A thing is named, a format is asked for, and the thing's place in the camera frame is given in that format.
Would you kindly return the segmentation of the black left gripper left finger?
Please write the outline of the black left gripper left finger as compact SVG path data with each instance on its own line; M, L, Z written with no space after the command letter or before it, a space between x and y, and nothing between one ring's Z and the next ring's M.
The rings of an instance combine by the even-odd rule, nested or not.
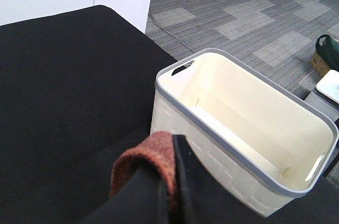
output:
M127 183L80 223L169 223L167 189L158 171L142 163Z

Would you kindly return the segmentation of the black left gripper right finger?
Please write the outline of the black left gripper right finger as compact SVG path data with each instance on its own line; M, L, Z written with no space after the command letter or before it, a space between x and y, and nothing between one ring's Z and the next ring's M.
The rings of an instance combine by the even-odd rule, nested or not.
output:
M179 223L265 223L227 192L198 160L184 135L173 135Z

